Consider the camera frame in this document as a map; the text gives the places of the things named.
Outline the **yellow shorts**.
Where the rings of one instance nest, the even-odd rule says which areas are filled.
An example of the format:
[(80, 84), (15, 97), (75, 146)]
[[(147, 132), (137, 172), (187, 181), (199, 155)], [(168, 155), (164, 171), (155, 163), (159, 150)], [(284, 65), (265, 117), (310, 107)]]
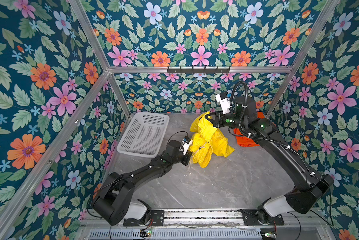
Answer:
[(227, 158), (234, 152), (234, 148), (229, 145), (228, 138), (209, 121), (206, 116), (209, 113), (206, 112), (197, 117), (189, 129), (193, 132), (192, 144), (189, 148), (192, 152), (191, 160), (194, 164), (199, 164), (201, 168), (208, 166), (212, 155)]

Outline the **orange shorts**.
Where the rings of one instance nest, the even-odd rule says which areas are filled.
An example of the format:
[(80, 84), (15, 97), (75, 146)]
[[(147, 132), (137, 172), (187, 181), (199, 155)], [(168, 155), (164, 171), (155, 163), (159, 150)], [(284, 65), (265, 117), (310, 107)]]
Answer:
[(234, 114), (234, 124), (233, 124), (233, 134), (235, 135), (237, 144), (240, 147), (258, 147), (259, 145), (255, 143), (253, 139), (250, 139), (248, 136), (248, 128), (250, 125), (257, 122), (259, 119), (264, 119), (265, 115), (262, 112), (255, 112), (251, 115), (246, 115), (242, 113)]

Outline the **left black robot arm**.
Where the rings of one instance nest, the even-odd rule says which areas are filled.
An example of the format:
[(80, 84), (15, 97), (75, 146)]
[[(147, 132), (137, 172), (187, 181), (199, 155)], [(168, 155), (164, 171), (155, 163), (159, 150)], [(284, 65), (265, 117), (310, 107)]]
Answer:
[(111, 173), (95, 191), (92, 209), (111, 226), (122, 220), (133, 220), (144, 226), (152, 219), (152, 208), (144, 201), (132, 202), (134, 192), (148, 182), (161, 178), (172, 170), (173, 165), (187, 166), (190, 161), (190, 139), (179, 142), (170, 140), (166, 149), (151, 161), (129, 173)]

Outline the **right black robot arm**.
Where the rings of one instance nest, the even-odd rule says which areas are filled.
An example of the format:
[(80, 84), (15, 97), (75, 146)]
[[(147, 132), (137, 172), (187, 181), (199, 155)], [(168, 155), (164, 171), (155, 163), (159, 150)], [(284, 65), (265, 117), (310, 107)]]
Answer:
[(287, 212), (307, 214), (333, 186), (333, 178), (314, 172), (269, 119), (258, 118), (256, 114), (248, 117), (222, 112), (206, 114), (205, 119), (216, 128), (239, 129), (243, 136), (265, 149), (293, 181), (294, 187), (290, 192), (258, 206), (255, 217), (259, 223), (267, 225), (273, 218)]

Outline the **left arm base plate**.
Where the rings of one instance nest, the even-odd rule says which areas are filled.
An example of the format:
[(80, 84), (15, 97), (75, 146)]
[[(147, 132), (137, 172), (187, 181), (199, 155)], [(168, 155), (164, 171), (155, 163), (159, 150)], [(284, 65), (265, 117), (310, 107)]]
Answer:
[(125, 219), (123, 222), (124, 227), (162, 227), (164, 225), (165, 211), (152, 210), (145, 214), (141, 220)]

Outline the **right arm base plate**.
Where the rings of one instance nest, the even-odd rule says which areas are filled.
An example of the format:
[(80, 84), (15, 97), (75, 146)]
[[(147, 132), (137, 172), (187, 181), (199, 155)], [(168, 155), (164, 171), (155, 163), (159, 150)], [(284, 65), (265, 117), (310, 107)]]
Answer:
[(282, 215), (271, 217), (266, 212), (257, 209), (239, 209), (245, 226), (284, 226)]

